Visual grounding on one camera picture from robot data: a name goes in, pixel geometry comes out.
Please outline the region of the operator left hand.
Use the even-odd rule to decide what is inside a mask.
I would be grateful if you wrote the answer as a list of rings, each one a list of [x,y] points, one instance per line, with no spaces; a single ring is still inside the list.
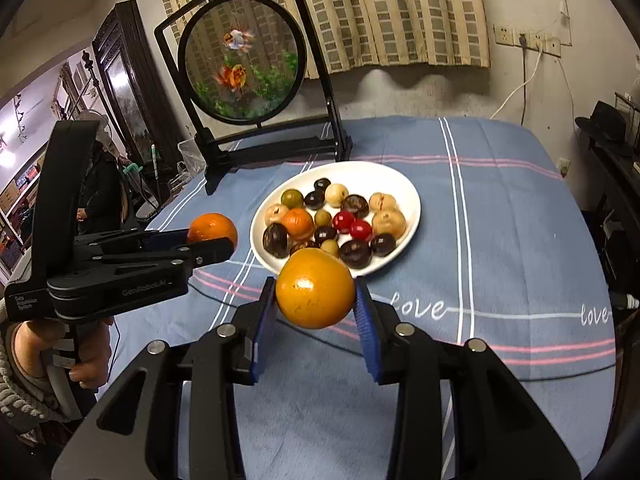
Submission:
[[[114,318],[104,318],[91,326],[88,332],[79,336],[74,343],[75,364],[70,369],[70,379],[81,388],[96,390],[108,378],[111,359],[110,326]],[[40,320],[21,323],[17,326],[11,344],[14,361],[28,377],[46,377],[44,355],[63,351],[70,346],[65,339],[66,328],[58,321]]]

